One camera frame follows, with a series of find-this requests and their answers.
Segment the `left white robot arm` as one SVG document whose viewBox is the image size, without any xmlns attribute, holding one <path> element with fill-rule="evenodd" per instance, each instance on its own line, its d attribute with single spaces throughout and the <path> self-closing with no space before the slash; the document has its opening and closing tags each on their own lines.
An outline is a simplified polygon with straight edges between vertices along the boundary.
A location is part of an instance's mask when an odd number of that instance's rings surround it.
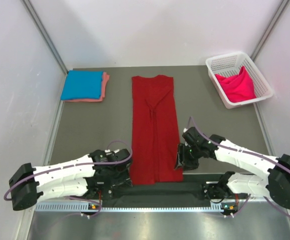
<svg viewBox="0 0 290 240">
<path fill-rule="evenodd" d="M 14 211 L 63 197 L 106 200 L 113 196 L 115 188 L 132 186 L 131 163 L 132 153 L 126 148 L 98 149 L 54 165 L 25 163 L 9 179 L 4 200 L 11 202 Z"/>
</svg>

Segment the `red t-shirt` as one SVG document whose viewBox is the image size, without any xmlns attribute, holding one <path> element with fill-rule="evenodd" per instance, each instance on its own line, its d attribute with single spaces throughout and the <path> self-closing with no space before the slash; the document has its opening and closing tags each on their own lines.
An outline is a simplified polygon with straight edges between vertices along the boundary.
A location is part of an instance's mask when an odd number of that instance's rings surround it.
<svg viewBox="0 0 290 240">
<path fill-rule="evenodd" d="M 174 79 L 166 75 L 134 76 L 132 81 L 133 185 L 181 182 L 175 168 L 180 143 Z"/>
</svg>

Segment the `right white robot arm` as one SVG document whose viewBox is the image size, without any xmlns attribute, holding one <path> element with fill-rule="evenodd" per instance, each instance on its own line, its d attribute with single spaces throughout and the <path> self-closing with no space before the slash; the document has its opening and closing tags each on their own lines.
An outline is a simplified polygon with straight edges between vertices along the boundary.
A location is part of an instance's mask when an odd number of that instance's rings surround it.
<svg viewBox="0 0 290 240">
<path fill-rule="evenodd" d="M 212 186 L 222 198 L 234 194 L 261 196 L 290 210 L 290 155 L 263 155 L 216 134 L 206 137 L 193 126 L 185 128 L 182 137 L 184 142 L 177 146 L 176 169 L 195 170 L 201 158 L 236 166 L 247 173 L 227 171 Z"/>
</svg>

